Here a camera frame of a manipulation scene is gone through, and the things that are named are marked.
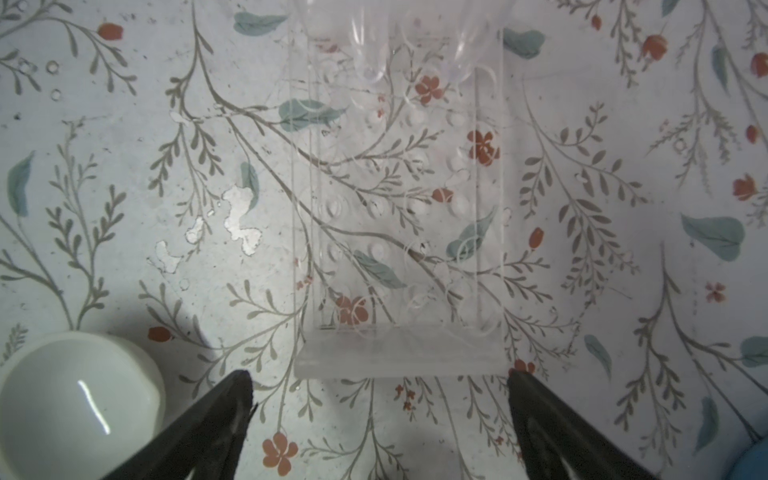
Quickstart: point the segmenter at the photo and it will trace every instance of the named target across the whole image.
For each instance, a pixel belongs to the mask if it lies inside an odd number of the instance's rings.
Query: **transparent plastic tube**
[[[496,41],[515,0],[464,0],[441,70],[446,81],[464,81]]]
[[[352,0],[349,12],[355,71],[364,82],[376,83],[389,58],[389,0]]]

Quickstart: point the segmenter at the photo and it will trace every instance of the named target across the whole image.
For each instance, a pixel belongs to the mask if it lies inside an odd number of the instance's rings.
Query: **green leaf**
[[[525,59],[533,58],[541,52],[544,39],[544,34],[538,30],[517,33],[509,28],[504,29],[504,48]]]
[[[248,12],[235,14],[235,31],[249,37],[260,37],[274,31],[288,18],[285,15],[254,15]]]
[[[280,126],[285,131],[299,131],[311,124],[325,124],[329,126],[344,113],[344,110],[335,110],[323,102],[317,100],[297,100],[292,98],[285,101],[277,109],[277,113],[283,120]]]
[[[661,0],[661,16],[666,17],[672,13],[679,1],[680,0]]]
[[[732,217],[691,218],[681,215],[683,230],[699,240],[720,259],[733,262],[741,253],[746,232],[744,225]]]
[[[485,234],[491,226],[493,216],[496,214],[496,207],[493,207],[487,217],[469,224],[458,236],[445,248],[445,254],[454,262],[463,262],[475,254],[485,239]]]
[[[587,346],[587,351],[602,363],[605,372],[608,374],[608,379],[610,380],[611,366],[613,363],[611,361],[611,355],[608,354],[608,351],[603,347],[603,344],[600,343],[600,340],[594,335],[584,336],[584,344]]]
[[[243,188],[250,188],[253,192],[253,198],[250,199],[248,210],[254,208],[259,201],[259,177],[256,176],[256,170],[248,162],[240,164],[240,172],[243,175]]]
[[[385,264],[368,257],[360,250],[355,250],[354,256],[360,266],[381,282],[383,286],[392,289],[405,288],[407,286],[401,282],[397,275],[395,275],[395,272]]]
[[[20,217],[26,217],[28,214],[25,188],[29,180],[32,158],[34,156],[35,151],[33,150],[24,160],[18,162],[8,172],[8,202],[11,204],[13,211]]]
[[[705,396],[701,399],[701,428],[696,439],[694,455],[715,439],[719,427],[720,416],[717,414],[717,404],[711,397]]]
[[[751,336],[741,343],[741,363],[747,368],[768,365],[768,336]]]
[[[712,49],[712,69],[715,70],[717,80],[723,85],[723,89],[728,91],[728,70],[725,66],[725,48],[720,45]]]

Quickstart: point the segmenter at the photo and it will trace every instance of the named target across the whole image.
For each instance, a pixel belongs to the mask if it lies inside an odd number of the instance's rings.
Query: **table surface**
[[[768,4],[514,13],[544,41],[505,52],[510,367],[652,472],[720,478],[768,427]],[[3,359],[66,329],[122,336],[157,360],[169,419],[249,369],[238,478],[524,478],[498,377],[294,377],[289,146],[246,114],[289,98],[284,15],[3,1]],[[235,214],[250,147],[257,202]]]

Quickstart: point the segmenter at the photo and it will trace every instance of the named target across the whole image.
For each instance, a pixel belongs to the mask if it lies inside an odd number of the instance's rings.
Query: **floral pattern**
[[[461,85],[427,73],[439,51],[396,49],[405,90],[357,91],[360,120],[289,88],[296,22],[277,1],[107,4],[0,11],[0,88],[14,92],[0,122],[3,363],[56,330],[124,336],[157,359],[171,416],[247,369],[259,408],[242,478],[523,478],[504,375],[321,382],[296,378],[294,362],[310,294],[334,272],[319,260],[329,252],[293,252],[288,239],[383,233],[292,225],[306,192],[287,158],[335,182],[345,205],[402,225],[390,246],[458,211],[462,175],[492,182],[503,168],[507,204],[491,217],[505,228],[503,272],[426,243],[403,261],[494,293],[506,368],[552,386],[661,478],[725,472],[763,437],[762,2],[531,0],[530,18],[547,20],[505,32],[504,98],[478,92],[510,115],[480,108],[476,124],[457,115]],[[353,69],[345,45],[312,50]],[[255,51],[264,68],[245,77]],[[445,125],[455,148],[443,148]],[[333,145],[358,129],[359,151],[317,156],[292,136]],[[455,176],[438,178],[436,162]],[[403,279],[371,271],[313,308],[345,329],[386,321],[376,293]],[[414,443],[424,435],[428,454]]]

